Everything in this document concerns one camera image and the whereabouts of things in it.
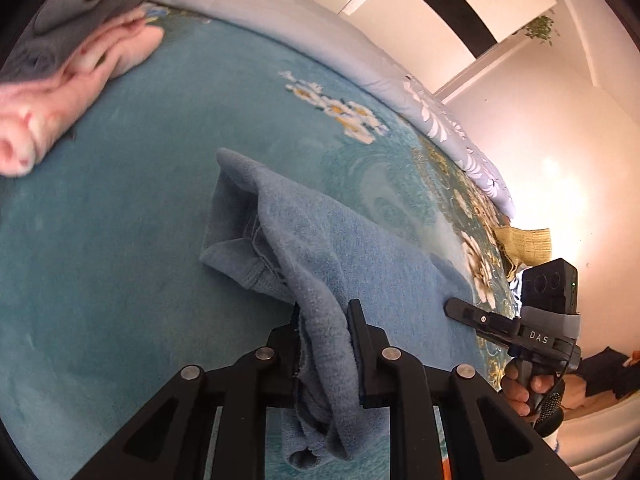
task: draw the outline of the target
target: pink fabric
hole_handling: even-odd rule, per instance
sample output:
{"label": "pink fabric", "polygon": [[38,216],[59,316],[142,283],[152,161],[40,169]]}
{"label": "pink fabric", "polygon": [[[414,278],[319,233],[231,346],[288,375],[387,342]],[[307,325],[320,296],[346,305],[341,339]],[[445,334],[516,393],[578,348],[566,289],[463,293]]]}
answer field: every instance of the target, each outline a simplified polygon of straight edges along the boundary
{"label": "pink fabric", "polygon": [[164,30],[145,25],[137,10],[105,23],[52,77],[0,85],[0,174],[28,174],[109,79],[142,63],[160,45]]}

